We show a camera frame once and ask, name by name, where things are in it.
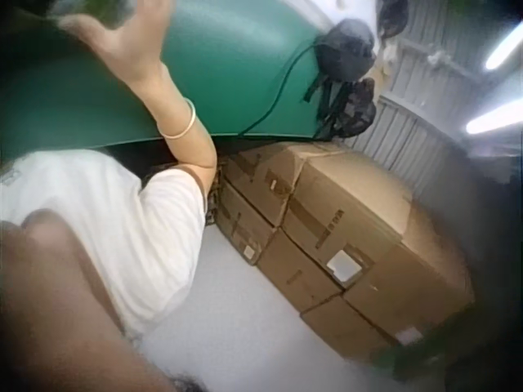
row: hair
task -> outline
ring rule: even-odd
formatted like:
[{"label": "hair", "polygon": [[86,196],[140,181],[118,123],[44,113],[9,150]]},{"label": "hair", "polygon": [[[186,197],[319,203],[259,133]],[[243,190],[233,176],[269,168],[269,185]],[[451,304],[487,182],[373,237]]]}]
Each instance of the hair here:
[{"label": "hair", "polygon": [[169,377],[169,380],[171,380],[171,384],[177,389],[177,392],[208,392],[205,385],[191,376]]}]

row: gray floor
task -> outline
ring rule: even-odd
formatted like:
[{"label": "gray floor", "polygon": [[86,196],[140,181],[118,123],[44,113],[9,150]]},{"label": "gray floor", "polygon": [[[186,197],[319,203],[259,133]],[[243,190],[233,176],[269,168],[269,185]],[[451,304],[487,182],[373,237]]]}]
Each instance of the gray floor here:
[{"label": "gray floor", "polygon": [[401,385],[343,361],[216,226],[205,231],[189,298],[141,350],[166,372],[196,376],[212,392],[439,390],[432,380]]}]

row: fluorescent light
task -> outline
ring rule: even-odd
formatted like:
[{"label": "fluorescent light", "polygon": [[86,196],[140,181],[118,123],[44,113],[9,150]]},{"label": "fluorescent light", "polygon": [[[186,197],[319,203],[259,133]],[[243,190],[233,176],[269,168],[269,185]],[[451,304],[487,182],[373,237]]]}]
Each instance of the fluorescent light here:
[{"label": "fluorescent light", "polygon": [[512,124],[523,123],[523,98],[474,118],[467,124],[467,132],[471,135],[493,131]]},{"label": "fluorescent light", "polygon": [[490,55],[485,67],[488,70],[498,68],[510,54],[523,41],[523,22],[519,25],[499,44],[496,50]]}]

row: person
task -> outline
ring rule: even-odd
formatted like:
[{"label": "person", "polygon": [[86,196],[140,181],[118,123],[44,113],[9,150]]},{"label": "person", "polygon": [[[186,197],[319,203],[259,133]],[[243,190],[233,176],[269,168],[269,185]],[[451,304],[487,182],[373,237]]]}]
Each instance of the person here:
[{"label": "person", "polygon": [[0,177],[2,352],[37,390],[200,390],[169,380],[131,344],[187,296],[217,166],[210,135],[160,59],[173,7],[138,0],[114,30],[87,15],[59,26],[143,102],[177,166],[142,189],[102,153],[35,152]]}]

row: silver bangle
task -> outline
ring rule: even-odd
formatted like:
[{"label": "silver bangle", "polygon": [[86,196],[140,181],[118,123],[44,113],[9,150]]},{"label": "silver bangle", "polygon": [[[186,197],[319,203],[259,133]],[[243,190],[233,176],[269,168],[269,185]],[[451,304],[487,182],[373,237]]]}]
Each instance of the silver bangle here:
[{"label": "silver bangle", "polygon": [[162,133],[158,129],[158,132],[160,132],[160,135],[162,135],[165,139],[168,139],[168,140],[180,139],[181,137],[185,136],[186,133],[188,131],[190,131],[190,129],[193,127],[194,122],[196,121],[196,108],[194,107],[194,104],[193,104],[193,102],[190,99],[186,98],[186,101],[189,104],[190,111],[191,111],[189,125],[187,126],[187,128],[182,133],[179,133],[178,135],[174,135],[174,136],[165,135],[164,133]]}]

